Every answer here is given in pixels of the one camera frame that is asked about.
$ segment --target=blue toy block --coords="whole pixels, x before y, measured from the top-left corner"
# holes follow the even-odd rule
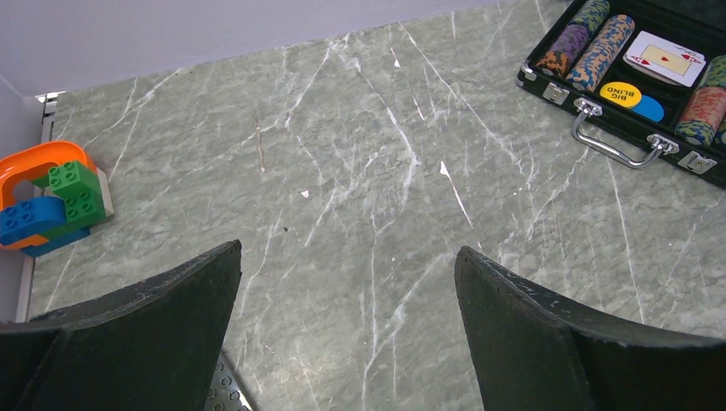
[[[56,250],[60,247],[65,247],[71,242],[76,242],[81,238],[86,238],[90,234],[91,230],[88,227],[85,227],[84,229],[78,229],[66,235],[57,237],[54,240],[48,240],[48,242],[39,246],[21,248],[21,251],[31,257],[40,257],[41,255],[50,253],[51,251]]]
[[[0,244],[10,244],[66,223],[63,200],[51,196],[21,201],[0,212]]]

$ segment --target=orange toy block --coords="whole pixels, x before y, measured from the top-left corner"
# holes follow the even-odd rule
[[[13,188],[18,182],[33,181],[47,175],[51,167],[76,160],[96,172],[96,164],[91,157],[83,148],[70,141],[50,141],[0,160],[0,211],[15,205]],[[0,249],[19,250],[39,246],[47,241],[41,235],[32,235],[9,246],[0,246]]]

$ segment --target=green toy block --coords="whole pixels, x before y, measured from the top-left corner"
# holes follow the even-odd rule
[[[40,178],[30,181],[35,187],[46,188],[51,184],[51,178],[46,174]]]
[[[104,198],[101,194],[92,190],[86,190],[78,195],[68,197],[63,201],[63,205],[66,212],[66,223],[61,227],[40,234],[48,240],[55,240],[58,237],[100,223],[106,219]]]
[[[53,194],[64,200],[89,190],[101,195],[98,176],[79,161],[70,161],[59,167],[51,167],[48,170],[48,177]]]

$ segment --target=blue disc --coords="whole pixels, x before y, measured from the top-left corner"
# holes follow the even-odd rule
[[[654,122],[660,122],[665,115],[663,106],[654,98],[648,96],[643,96],[640,103],[633,107],[633,111]]]

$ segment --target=black case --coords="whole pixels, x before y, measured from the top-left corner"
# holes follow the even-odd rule
[[[647,166],[655,158],[675,164],[704,180],[726,187],[726,153],[715,147],[694,146],[674,132],[681,113],[700,80],[687,89],[655,80],[629,67],[622,55],[641,31],[653,33],[705,55],[726,55],[726,0],[609,0],[610,13],[629,15],[635,31],[608,69],[595,92],[581,92],[563,78],[547,75],[530,62],[537,62],[568,25],[586,0],[575,0],[522,64],[517,84],[577,117],[571,128],[578,141],[632,168]],[[599,96],[599,88],[609,81],[625,81],[638,87],[644,95],[658,100],[666,112],[661,122],[653,122],[631,110]],[[633,161],[616,148],[582,134],[583,122],[590,122],[632,143],[648,153],[642,161]]]

